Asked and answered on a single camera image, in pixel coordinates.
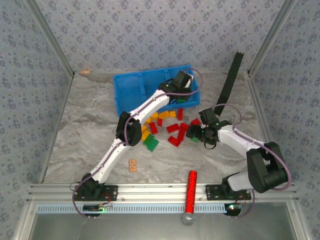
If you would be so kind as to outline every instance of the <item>red cylinder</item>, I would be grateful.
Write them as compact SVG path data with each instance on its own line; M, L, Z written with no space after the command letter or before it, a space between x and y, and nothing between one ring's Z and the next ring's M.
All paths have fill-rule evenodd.
M190 171L186 190L185 213L193 214L195 210L197 172Z

